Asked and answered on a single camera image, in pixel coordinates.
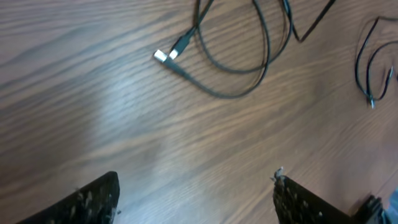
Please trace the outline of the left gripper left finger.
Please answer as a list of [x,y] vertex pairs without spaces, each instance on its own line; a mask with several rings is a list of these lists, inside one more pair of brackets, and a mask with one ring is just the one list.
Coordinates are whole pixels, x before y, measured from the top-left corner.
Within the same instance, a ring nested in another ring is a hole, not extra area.
[[18,224],[113,224],[119,196],[118,173],[109,171]]

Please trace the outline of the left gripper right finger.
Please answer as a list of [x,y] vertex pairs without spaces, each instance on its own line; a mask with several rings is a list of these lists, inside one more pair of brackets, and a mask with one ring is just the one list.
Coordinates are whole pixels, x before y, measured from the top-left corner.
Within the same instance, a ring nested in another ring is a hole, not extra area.
[[274,177],[273,202],[280,224],[349,224],[354,220],[285,175]]

